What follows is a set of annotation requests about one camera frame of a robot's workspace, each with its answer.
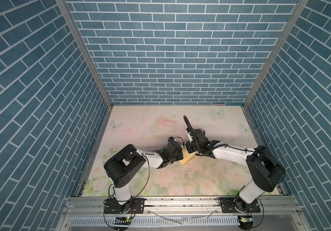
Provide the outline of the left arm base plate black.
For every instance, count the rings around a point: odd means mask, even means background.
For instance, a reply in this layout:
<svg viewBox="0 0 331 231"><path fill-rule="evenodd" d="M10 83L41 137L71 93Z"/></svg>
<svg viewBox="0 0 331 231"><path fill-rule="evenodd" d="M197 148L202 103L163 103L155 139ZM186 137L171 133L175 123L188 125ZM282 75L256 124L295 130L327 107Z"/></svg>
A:
<svg viewBox="0 0 331 231"><path fill-rule="evenodd" d="M145 199L144 198L135 198L128 202L125 202L123 205L120 205L119 202L115 198L109 198L106 200L104 206L105 214L128 214L131 213L131 210L134 211L132 213L143 214L145 207Z"/></svg>

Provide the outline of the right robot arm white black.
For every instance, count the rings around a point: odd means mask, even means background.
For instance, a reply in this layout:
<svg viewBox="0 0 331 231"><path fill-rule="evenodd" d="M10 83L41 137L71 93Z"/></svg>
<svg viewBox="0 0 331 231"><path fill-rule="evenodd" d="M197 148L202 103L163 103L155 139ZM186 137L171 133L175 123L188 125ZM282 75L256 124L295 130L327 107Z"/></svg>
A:
<svg viewBox="0 0 331 231"><path fill-rule="evenodd" d="M189 153L196 152L198 156L229 160L249 169L252 179L238 192L233 201L235 209L239 212L247 212L255 206L258 197L265 192L272 192L285 177L284 166L265 146L260 145L254 149L233 147L191 134L188 134L188 139L185 145Z"/></svg>

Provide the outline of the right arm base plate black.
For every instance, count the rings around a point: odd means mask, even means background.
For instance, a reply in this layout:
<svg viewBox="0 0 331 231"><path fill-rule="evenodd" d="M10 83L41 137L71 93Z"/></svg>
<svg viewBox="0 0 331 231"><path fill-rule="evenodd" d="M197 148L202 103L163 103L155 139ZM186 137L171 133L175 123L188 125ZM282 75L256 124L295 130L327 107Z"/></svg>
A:
<svg viewBox="0 0 331 231"><path fill-rule="evenodd" d="M258 200L255 199L248 204L239 196L236 197L219 197L217 202L221 206L223 213L260 213L261 209Z"/></svg>

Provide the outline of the yellow envelope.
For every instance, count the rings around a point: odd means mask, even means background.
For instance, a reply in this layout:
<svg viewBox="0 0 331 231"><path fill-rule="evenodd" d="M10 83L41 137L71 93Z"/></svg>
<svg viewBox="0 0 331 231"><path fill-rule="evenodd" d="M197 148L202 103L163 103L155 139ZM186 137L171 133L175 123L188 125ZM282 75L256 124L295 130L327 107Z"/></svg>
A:
<svg viewBox="0 0 331 231"><path fill-rule="evenodd" d="M196 153L197 152L189 153L186 148L182 149L183 159L179 161L180 164L183 166L187 164L190 160L192 160L195 157Z"/></svg>

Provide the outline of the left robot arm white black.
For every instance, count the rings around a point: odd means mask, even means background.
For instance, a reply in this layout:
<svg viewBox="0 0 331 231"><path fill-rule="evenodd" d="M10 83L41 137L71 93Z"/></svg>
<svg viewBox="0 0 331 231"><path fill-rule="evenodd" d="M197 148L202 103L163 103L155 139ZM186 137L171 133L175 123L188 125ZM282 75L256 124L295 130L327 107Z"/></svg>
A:
<svg viewBox="0 0 331 231"><path fill-rule="evenodd" d="M168 144L154 152L144 152L127 145L104 164L107 176L114 186L116 202L122 206L132 200L129 182L143 168L161 169L183 159L183 146L179 142Z"/></svg>

